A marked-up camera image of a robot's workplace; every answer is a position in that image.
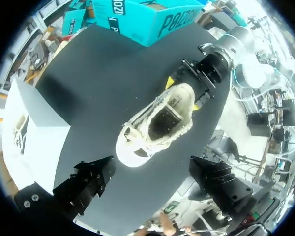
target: cable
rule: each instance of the cable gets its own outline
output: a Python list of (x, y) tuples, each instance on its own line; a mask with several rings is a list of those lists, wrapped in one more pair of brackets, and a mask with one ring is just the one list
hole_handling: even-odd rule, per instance
[(204, 232), (216, 232), (216, 233), (221, 233), (221, 234), (226, 234), (225, 231), (221, 231), (221, 230), (194, 230), (194, 231), (190, 231), (188, 233), (182, 233), (178, 236), (185, 236), (188, 234), (195, 234), (195, 233), (204, 233)]
[(278, 171), (277, 173), (278, 173), (278, 174), (289, 174), (290, 171)]
[(245, 180), (246, 181), (248, 181), (247, 180), (247, 174), (252, 174), (251, 172), (249, 172), (252, 168), (259, 168), (259, 169), (265, 169), (264, 167), (259, 167), (259, 166), (252, 166), (252, 167), (250, 167), (248, 170), (247, 170), (247, 172), (245, 173), (245, 176), (244, 176), (244, 178), (245, 178)]
[(250, 174), (250, 175), (254, 176), (254, 177), (257, 178), (257, 179), (260, 179), (260, 180), (263, 180), (263, 181), (265, 181), (265, 182), (267, 182), (267, 183), (270, 183), (270, 180), (269, 180), (269, 179), (266, 179), (266, 178), (264, 178), (264, 177), (262, 177), (262, 176), (255, 175), (255, 174), (253, 174), (253, 173), (251, 173), (251, 172), (249, 172), (249, 171), (246, 171), (246, 170), (244, 170), (244, 169), (242, 169), (242, 168), (239, 168), (238, 166), (234, 166), (234, 167), (235, 167), (236, 169), (239, 169), (239, 170), (241, 170), (241, 171), (247, 173), (247, 174)]

